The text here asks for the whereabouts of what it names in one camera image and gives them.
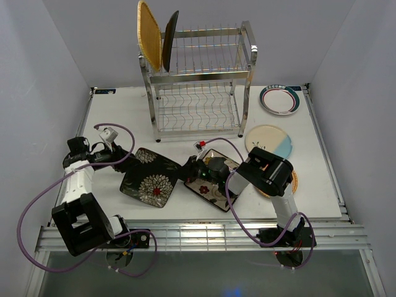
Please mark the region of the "beige floral square plate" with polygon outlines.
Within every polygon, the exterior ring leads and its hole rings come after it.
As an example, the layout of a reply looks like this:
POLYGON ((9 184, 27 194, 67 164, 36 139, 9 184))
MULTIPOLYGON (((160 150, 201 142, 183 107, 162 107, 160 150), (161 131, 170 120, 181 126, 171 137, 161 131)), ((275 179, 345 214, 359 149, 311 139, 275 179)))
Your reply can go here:
POLYGON ((184 185, 216 208, 228 212, 230 206, 225 194, 225 182, 239 163, 214 149, 205 152, 200 159, 203 167, 198 177, 184 185))

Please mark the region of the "black floral square plate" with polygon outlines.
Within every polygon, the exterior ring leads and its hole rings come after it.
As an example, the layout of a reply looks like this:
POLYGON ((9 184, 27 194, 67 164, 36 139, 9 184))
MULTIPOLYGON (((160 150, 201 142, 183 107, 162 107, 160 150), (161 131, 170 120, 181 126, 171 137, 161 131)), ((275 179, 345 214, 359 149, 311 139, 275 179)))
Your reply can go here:
POLYGON ((170 17, 165 28, 165 37, 163 39, 163 49, 162 49, 162 60, 163 60, 163 68, 166 72, 170 71, 172 45, 176 31, 178 16, 179 16, 179 11, 175 11, 170 17))
POLYGON ((119 190, 138 201, 163 208, 178 180, 181 165, 146 148, 139 148, 129 160, 119 190))

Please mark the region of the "square woven bamboo plate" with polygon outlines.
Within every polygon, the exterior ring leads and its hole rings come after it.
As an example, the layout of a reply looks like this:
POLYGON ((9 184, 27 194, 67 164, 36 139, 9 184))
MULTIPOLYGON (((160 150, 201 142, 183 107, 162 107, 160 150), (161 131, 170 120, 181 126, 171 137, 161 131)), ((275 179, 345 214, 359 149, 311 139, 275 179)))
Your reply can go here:
POLYGON ((155 72, 160 72, 162 67, 161 31, 145 1, 139 1, 137 5, 137 37, 144 58, 155 72))

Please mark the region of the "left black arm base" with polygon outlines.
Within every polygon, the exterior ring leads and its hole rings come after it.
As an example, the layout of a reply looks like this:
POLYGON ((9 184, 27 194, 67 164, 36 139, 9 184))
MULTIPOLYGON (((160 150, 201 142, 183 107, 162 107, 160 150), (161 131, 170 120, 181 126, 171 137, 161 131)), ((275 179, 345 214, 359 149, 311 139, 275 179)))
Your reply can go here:
POLYGON ((100 248, 102 249, 148 249, 150 247, 149 229, 130 229, 133 231, 132 234, 125 236, 120 239, 114 239, 109 243, 102 244, 100 248))

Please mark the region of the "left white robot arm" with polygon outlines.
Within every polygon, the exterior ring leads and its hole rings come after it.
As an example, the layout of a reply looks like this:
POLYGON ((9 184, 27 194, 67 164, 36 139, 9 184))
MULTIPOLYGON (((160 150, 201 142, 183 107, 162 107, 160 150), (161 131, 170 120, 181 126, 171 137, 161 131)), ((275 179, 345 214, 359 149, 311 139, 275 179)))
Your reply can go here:
POLYGON ((93 195, 92 180, 96 170, 107 166, 124 173, 135 163, 135 156, 114 142, 92 153, 88 140, 75 137, 67 141, 70 152, 63 160, 66 193, 59 206, 51 211, 58 231, 72 256, 78 256, 112 241, 127 246, 131 232, 120 215, 108 217, 93 195))

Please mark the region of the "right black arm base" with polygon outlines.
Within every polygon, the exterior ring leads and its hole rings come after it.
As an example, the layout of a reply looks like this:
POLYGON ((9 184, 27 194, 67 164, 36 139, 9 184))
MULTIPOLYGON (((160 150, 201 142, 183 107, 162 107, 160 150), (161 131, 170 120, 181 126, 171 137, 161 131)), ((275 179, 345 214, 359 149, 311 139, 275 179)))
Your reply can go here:
MULTIPOLYGON (((271 243, 275 241, 281 233, 279 228, 260 228, 256 234, 256 238, 262 243, 271 243)), ((301 231, 290 232, 286 231, 285 235, 275 244, 275 247, 292 248, 301 247, 309 248, 314 245, 317 246, 315 239, 312 239, 311 230, 308 227, 303 227, 301 231)))

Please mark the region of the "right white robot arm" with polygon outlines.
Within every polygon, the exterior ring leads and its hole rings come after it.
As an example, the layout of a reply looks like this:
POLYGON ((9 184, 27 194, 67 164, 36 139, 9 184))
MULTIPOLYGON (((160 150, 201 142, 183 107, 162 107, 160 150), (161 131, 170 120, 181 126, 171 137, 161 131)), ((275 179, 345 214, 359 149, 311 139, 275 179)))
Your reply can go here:
POLYGON ((209 161, 191 156, 178 170, 178 178, 185 183, 197 179, 216 185, 219 193, 232 206, 231 197, 238 196, 249 185, 271 198, 277 215, 279 235, 271 246, 280 240, 287 246, 295 245, 302 238, 304 218, 298 213, 292 191, 292 164, 278 155, 254 147, 245 161, 234 168, 226 164, 225 157, 211 157, 209 161))

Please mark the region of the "steel two-tier dish rack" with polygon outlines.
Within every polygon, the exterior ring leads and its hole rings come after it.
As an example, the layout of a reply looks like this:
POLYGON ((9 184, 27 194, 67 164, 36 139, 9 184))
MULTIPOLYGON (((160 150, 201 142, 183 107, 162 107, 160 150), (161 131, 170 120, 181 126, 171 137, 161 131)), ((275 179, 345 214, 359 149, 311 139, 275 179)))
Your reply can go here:
POLYGON ((169 71, 155 71, 140 52, 155 141, 242 137, 257 54, 248 20, 239 27, 175 32, 169 71))

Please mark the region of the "left blue table label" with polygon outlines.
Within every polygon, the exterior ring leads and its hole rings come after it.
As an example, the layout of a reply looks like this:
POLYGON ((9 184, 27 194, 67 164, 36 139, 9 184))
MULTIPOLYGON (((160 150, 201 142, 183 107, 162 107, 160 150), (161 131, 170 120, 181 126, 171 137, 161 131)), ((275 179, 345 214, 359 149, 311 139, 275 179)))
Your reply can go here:
POLYGON ((111 95, 115 94, 116 89, 96 89, 95 94, 96 95, 111 95))

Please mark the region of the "blue table label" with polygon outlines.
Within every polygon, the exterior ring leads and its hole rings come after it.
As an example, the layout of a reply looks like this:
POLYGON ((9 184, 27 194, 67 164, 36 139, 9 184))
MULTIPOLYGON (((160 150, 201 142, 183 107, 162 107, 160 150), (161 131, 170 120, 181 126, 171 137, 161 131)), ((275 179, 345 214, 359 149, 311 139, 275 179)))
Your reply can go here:
POLYGON ((302 91, 300 86, 288 86, 289 88, 291 88, 294 91, 302 91))
POLYGON ((96 95, 111 95, 115 94, 116 89, 96 89, 95 94, 96 95))

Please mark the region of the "cream and blue round plate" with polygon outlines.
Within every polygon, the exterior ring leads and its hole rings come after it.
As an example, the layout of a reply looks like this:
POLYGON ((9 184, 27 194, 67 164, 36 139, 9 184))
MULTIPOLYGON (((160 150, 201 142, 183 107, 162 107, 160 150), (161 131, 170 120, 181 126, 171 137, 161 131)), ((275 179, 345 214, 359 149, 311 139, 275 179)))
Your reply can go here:
POLYGON ((273 125, 260 125, 252 128, 246 134, 245 147, 248 152, 254 147, 259 147, 286 159, 293 151, 291 137, 283 129, 273 125))

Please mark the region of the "round woven bamboo plate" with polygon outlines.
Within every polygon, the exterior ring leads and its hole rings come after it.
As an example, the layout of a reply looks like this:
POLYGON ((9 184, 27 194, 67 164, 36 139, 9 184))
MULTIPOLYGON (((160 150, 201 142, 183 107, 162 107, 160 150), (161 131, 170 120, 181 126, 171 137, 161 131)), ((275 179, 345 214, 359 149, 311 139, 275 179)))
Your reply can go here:
MULTIPOLYGON (((292 178, 293 178, 293 180, 292 180, 291 185, 292 185, 292 193, 294 194, 298 189, 298 175, 296 174, 295 170, 293 170, 293 172, 292 172, 292 178)), ((268 198, 268 199, 270 198, 270 196, 268 194, 266 194, 265 192, 263 192, 259 189, 257 189, 257 191, 265 198, 268 198)))

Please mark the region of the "white plate teal red rim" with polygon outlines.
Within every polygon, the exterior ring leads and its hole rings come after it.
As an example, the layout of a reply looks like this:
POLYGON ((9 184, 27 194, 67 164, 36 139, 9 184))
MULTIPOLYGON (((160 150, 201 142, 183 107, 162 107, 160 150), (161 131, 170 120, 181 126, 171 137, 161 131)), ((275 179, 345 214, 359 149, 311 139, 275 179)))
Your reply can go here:
POLYGON ((273 84, 263 88, 259 101, 267 112, 277 116, 289 116, 297 112, 300 99, 293 87, 273 84))

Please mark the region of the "right blue table label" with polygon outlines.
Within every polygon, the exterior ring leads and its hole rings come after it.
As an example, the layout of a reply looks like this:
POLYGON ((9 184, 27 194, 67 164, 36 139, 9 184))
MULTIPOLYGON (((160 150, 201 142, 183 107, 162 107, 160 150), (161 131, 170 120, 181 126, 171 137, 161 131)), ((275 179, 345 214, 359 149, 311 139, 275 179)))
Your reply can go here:
POLYGON ((300 86, 288 86, 289 88, 291 88, 294 91, 302 91, 300 86))

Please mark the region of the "aluminium front rail frame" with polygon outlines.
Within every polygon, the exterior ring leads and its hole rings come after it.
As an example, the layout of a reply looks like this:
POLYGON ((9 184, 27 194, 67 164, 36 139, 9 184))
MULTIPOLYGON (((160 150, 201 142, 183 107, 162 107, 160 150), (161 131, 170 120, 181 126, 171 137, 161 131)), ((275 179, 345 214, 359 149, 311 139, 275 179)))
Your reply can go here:
POLYGON ((253 243, 237 225, 152 223, 148 249, 126 274, 110 270, 117 250, 101 250, 69 273, 32 272, 27 296, 385 296, 364 228, 317 223, 308 263, 288 270, 280 251, 253 243))

